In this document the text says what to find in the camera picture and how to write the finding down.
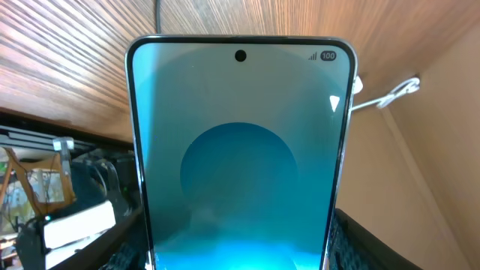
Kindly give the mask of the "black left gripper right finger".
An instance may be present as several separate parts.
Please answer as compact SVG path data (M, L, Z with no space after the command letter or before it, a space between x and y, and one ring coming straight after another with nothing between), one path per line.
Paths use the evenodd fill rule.
M421 270L339 208L331 223L330 270Z

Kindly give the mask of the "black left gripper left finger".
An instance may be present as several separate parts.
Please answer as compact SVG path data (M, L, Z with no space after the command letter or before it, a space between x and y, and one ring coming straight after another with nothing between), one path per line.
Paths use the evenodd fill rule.
M144 269L147 251L144 214L137 209L52 269Z

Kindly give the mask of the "blue Samsung Galaxy smartphone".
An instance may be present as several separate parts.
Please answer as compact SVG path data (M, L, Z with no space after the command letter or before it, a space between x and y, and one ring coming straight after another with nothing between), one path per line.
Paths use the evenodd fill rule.
M125 53L154 269L323 269L357 74L334 37L165 36Z

